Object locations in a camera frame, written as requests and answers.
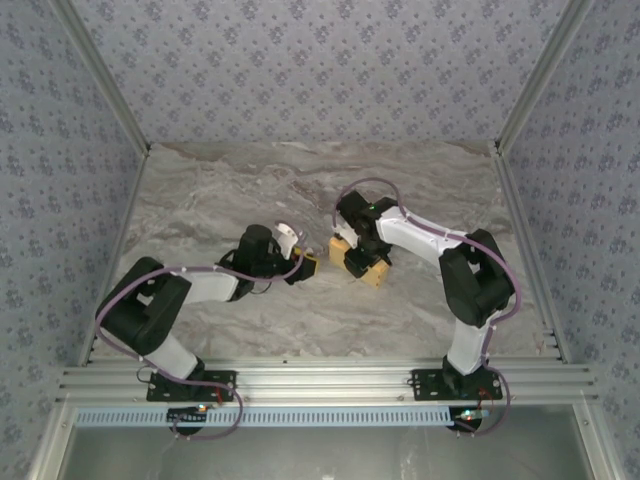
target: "patterned wallpaper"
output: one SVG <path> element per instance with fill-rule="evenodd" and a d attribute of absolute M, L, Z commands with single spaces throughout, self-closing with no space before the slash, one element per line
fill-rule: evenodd
<path fill-rule="evenodd" d="M 0 8 L 0 478 L 77 361 L 137 155 L 46 0 Z"/>
<path fill-rule="evenodd" d="M 596 2 L 509 158 L 576 361 L 640 478 L 640 4 Z"/>
<path fill-rule="evenodd" d="M 150 142 L 490 139 L 566 0 L 75 0 Z"/>

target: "robotic arm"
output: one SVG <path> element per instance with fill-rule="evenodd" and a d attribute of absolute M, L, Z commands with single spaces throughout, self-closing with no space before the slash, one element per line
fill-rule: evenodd
<path fill-rule="evenodd" d="M 464 377 L 473 376 L 482 368 L 482 346 L 490 320 L 506 308 L 514 287 L 495 260 L 448 235 L 466 236 L 502 258 L 495 240 L 484 230 L 471 234 L 450 231 L 406 212 L 420 224 L 448 235 L 429 233 L 410 222 L 395 200 L 384 197 L 369 203 L 355 190 L 340 200 L 337 209 L 346 224 L 338 224 L 335 233 L 351 247 L 344 263 L 353 276 L 361 277 L 379 261 L 391 265 L 388 254 L 393 245 L 409 250 L 440 269 L 447 304 L 457 318 L 443 370 L 450 386 L 457 389 L 456 385 L 463 383 Z"/>
<path fill-rule="evenodd" d="M 238 247 L 228 252 L 218 265 L 222 271 L 202 273 L 165 273 L 142 283 L 107 313 L 102 321 L 109 333 L 161 370 L 183 380 L 203 380 L 204 364 L 184 348 L 170 333 L 182 305 L 202 301 L 236 301 L 251 292 L 254 281 L 245 277 L 268 279 L 291 272 L 289 285 L 306 280 L 316 271 L 316 260 L 296 247 L 300 239 L 286 224 L 276 226 L 274 237 L 267 227 L 250 225 Z M 98 308 L 105 305 L 135 280 L 163 268 L 157 260 L 143 257 L 125 274 Z M 198 387 L 179 386 L 184 396 L 192 396 Z"/>

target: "yellow block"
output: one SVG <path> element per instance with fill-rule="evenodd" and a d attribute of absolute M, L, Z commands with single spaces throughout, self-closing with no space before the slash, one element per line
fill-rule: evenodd
<path fill-rule="evenodd" d="M 329 241 L 329 261 L 346 271 L 347 267 L 344 266 L 344 255 L 350 248 L 346 240 L 331 237 Z M 384 260 L 380 260 L 373 267 L 370 267 L 367 273 L 360 277 L 360 280 L 371 285 L 373 288 L 379 288 L 385 278 L 387 278 L 388 272 L 389 265 Z"/>

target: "cable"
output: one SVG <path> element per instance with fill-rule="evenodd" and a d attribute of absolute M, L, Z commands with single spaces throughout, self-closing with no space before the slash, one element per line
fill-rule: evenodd
<path fill-rule="evenodd" d="M 149 385 L 149 384 L 151 383 L 150 381 L 148 381 L 148 380 L 142 380 L 142 379 L 140 378 L 140 372 L 141 372 L 143 369 L 145 369 L 145 368 L 149 368 L 149 365 L 143 365 L 143 366 L 141 366 L 141 367 L 138 369 L 138 371 L 136 372 L 136 378 L 138 379 L 138 381 L 139 381 L 140 383 L 146 383 L 147 385 Z"/>
<path fill-rule="evenodd" d="M 489 400 L 491 400 L 491 409 L 489 410 L 489 415 L 491 415 L 493 413 L 493 407 L 494 407 L 493 395 L 491 395 L 489 391 L 485 388 L 479 388 L 478 394 L 480 394 L 480 401 L 478 402 L 478 410 L 482 409 L 482 397 L 485 396 Z"/>
<path fill-rule="evenodd" d="M 303 238 L 303 235 L 304 234 L 302 232 L 300 232 L 298 234 L 298 238 Z M 300 258 L 298 259 L 298 261 L 296 262 L 295 266 L 291 270 L 289 270 L 284 275 L 277 275 L 277 276 L 271 277 L 271 278 L 251 277 L 249 275 L 245 275 L 245 274 L 242 274 L 242 273 L 234 272 L 233 270 L 229 270 L 227 268 L 220 267 L 219 265 L 194 266 L 194 267 L 163 267 L 163 268 L 160 268 L 158 270 L 154 270 L 153 272 L 150 272 L 150 273 L 147 273 L 145 275 L 142 275 L 138 279 L 136 279 L 133 282 L 131 282 L 129 285 L 124 287 L 120 292 L 118 292 L 116 295 L 114 295 L 114 297 L 111 300 L 109 300 L 107 302 L 107 304 L 104 306 L 104 308 L 102 310 L 100 310 L 98 315 L 96 315 L 96 335 L 98 336 L 98 338 L 100 338 L 100 340 L 102 340 L 104 343 L 109 345 L 114 350 L 117 350 L 118 352 L 120 352 L 120 353 L 122 353 L 124 355 L 127 355 L 128 357 L 131 357 L 131 358 L 135 359 L 136 361 L 146 362 L 146 364 L 149 367 L 157 370 L 160 375 L 162 375 L 163 377 L 167 378 L 168 380 L 171 380 L 172 382 L 181 383 L 183 385 L 194 385 L 194 386 L 200 386 L 200 387 L 214 387 L 214 388 L 217 388 L 217 389 L 226 390 L 227 392 L 231 393 L 231 395 L 233 395 L 233 397 L 236 400 L 238 400 L 238 409 L 239 409 L 239 411 L 238 411 L 238 416 L 236 417 L 235 421 L 233 422 L 233 424 L 229 428 L 227 428 L 226 430 L 224 430 L 224 431 L 222 431 L 220 433 L 216 433 L 216 434 L 213 434 L 213 435 L 185 436 L 185 435 L 180 435 L 177 432 L 174 432 L 180 438 L 186 438 L 186 439 L 191 440 L 191 441 L 216 440 L 216 439 L 219 439 L 219 438 L 224 438 L 224 437 L 232 434 L 233 432 L 235 432 L 238 429 L 238 427 L 240 425 L 240 421 L 242 420 L 242 414 L 244 412 L 244 403 L 242 402 L 242 397 L 240 396 L 240 394 L 237 392 L 236 389 L 234 389 L 233 387 L 228 386 L 225 383 L 207 382 L 207 381 L 201 381 L 201 380 L 186 380 L 186 379 L 183 379 L 183 378 L 175 377 L 175 376 L 171 375 L 169 372 L 167 372 L 166 370 L 163 370 L 160 367 L 158 367 L 157 365 L 155 365 L 153 362 L 150 362 L 147 358 L 141 357 L 138 354 L 136 354 L 135 352 L 132 352 L 127 348 L 121 347 L 120 345 L 115 343 L 113 340 L 111 340 L 109 337 L 107 337 L 104 334 L 104 332 L 102 331 L 102 328 L 100 328 L 101 325 L 102 325 L 102 322 L 104 321 L 107 313 L 109 313 L 109 311 L 115 305 L 117 305 L 117 303 L 120 300 L 122 300 L 124 297 L 126 297 L 129 293 L 134 291 L 136 288 L 138 288 L 143 283 L 146 283 L 146 282 L 148 282 L 149 280 L 151 280 L 153 278 L 159 277 L 160 275 L 164 275 L 165 273 L 222 272 L 222 273 L 227 273 L 227 274 L 233 275 L 233 276 L 235 276 L 237 278 L 242 278 L 244 280 L 249 280 L 249 281 L 252 281 L 252 282 L 266 282 L 266 281 L 274 282 L 274 281 L 285 280 L 285 279 L 289 278 L 291 275 L 294 275 L 298 271 L 298 269 L 302 266 L 303 260 L 304 260 L 304 256 L 300 255 Z"/>
<path fill-rule="evenodd" d="M 267 290 L 271 288 L 271 285 L 273 285 L 273 283 L 269 282 L 269 285 L 267 285 L 267 288 L 265 288 L 264 290 L 261 290 L 260 292 L 254 292 L 253 290 L 251 290 L 250 293 L 253 295 L 262 295 L 263 293 L 267 293 Z"/>
<path fill-rule="evenodd" d="M 503 313 L 502 315 L 498 316 L 497 318 L 495 318 L 495 319 L 493 319 L 491 321 L 491 323 L 489 325 L 489 329 L 488 329 L 487 335 L 486 335 L 486 337 L 484 339 L 484 343 L 482 344 L 482 350 L 481 350 L 481 353 L 480 353 L 482 366 L 486 370 L 496 374 L 498 376 L 498 378 L 500 379 L 500 381 L 502 382 L 502 384 L 504 385 L 504 389 L 505 389 L 505 393 L 506 393 L 506 405 L 505 405 L 504 413 L 502 414 L 500 419 L 495 424 L 493 424 L 491 427 L 489 427 L 486 430 L 483 430 L 481 432 L 476 432 L 472 427 L 464 425 L 461 422 L 456 422 L 457 424 L 459 424 L 459 425 L 465 427 L 467 430 L 469 430 L 472 435 L 475 435 L 475 436 L 478 436 L 478 437 L 479 436 L 488 435 L 489 433 L 491 433 L 491 432 L 495 431 L 497 428 L 499 428 L 500 425 L 502 425 L 504 423 L 504 421 L 507 419 L 507 417 L 509 416 L 509 409 L 511 408 L 511 395 L 510 395 L 510 391 L 509 391 L 509 385 L 507 384 L 507 380 L 504 378 L 504 375 L 502 375 L 502 373 L 500 373 L 495 368 L 490 367 L 489 364 L 487 363 L 487 351 L 489 350 L 489 343 L 491 342 L 491 337 L 493 336 L 493 331 L 495 330 L 496 325 L 498 323 L 500 323 L 500 322 L 503 322 L 503 321 L 513 317 L 520 310 L 520 307 L 522 305 L 522 288 L 520 287 L 520 282 L 518 281 L 518 278 L 516 277 L 516 274 L 511 269 L 511 267 L 507 264 L 507 262 L 505 262 L 502 258 L 500 258 L 500 255 L 495 253 L 490 248 L 487 248 L 484 245 L 482 245 L 482 244 L 480 244 L 480 243 L 478 243 L 478 242 L 476 242 L 476 241 L 474 241 L 474 240 L 472 240 L 470 238 L 463 237 L 461 235 L 456 235 L 454 233 L 448 233 L 448 232 L 439 230 L 437 228 L 431 227 L 429 225 L 424 225 L 424 224 L 418 222 L 413 217 L 411 217 L 407 213 L 407 210 L 406 210 L 406 208 L 404 206 L 404 203 L 402 201 L 402 195 L 400 194 L 400 190 L 398 189 L 398 187 L 393 182 L 391 182 L 389 180 L 386 180 L 384 178 L 380 178 L 380 177 L 362 178 L 360 180 L 356 180 L 353 183 L 350 183 L 344 189 L 342 189 L 342 192 L 340 192 L 340 195 L 338 196 L 338 199 L 336 200 L 336 203 L 334 204 L 333 214 L 332 214 L 332 217 L 331 217 L 332 224 L 333 224 L 334 228 L 338 225 L 338 222 L 337 222 L 338 203 L 340 203 L 340 200 L 342 200 L 342 197 L 344 197 L 348 192 L 353 190 L 353 188 L 356 185 L 359 185 L 359 184 L 365 183 L 365 182 L 379 182 L 379 183 L 384 183 L 385 185 L 389 185 L 393 189 L 393 192 L 396 195 L 396 200 L 398 202 L 398 208 L 400 209 L 400 213 L 402 214 L 402 216 L 409 223 L 411 223 L 412 225 L 415 225 L 416 227 L 418 227 L 418 228 L 420 228 L 420 229 L 422 229 L 422 230 L 424 230 L 426 232 L 429 232 L 431 234 L 438 235 L 440 237 L 444 237 L 446 235 L 447 238 L 450 238 L 450 239 L 458 241 L 458 242 L 466 243 L 467 245 L 470 245 L 470 246 L 474 247 L 475 249 L 480 250 L 481 252 L 483 252 L 486 255 L 488 255 L 489 257 L 491 257 L 491 259 L 493 259 L 498 265 L 500 265 L 500 267 L 507 274 L 507 277 L 509 277 L 509 281 L 513 285 L 513 289 L 514 289 L 515 297 L 516 297 L 516 301 L 515 301 L 515 303 L 513 305 L 513 308 L 511 310 L 509 310 L 507 313 Z"/>

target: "marble surface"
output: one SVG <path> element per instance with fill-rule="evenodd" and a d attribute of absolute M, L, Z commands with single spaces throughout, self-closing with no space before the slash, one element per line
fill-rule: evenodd
<path fill-rule="evenodd" d="M 376 291 L 328 262 L 331 209 L 363 177 L 395 182 L 415 213 L 452 229 L 493 233 L 523 284 L 521 312 L 498 328 L 491 352 L 535 355 L 542 322 L 532 302 L 488 148 L 478 144 L 258 143 L 153 145 L 118 275 L 141 256 L 166 265 L 211 264 L 247 225 L 284 219 L 308 233 L 318 274 L 239 302 L 184 306 L 173 332 L 200 356 L 426 356 L 453 335 L 438 270 L 395 248 Z M 365 198 L 392 195 L 364 184 Z M 99 343 L 94 355 L 110 355 Z"/>

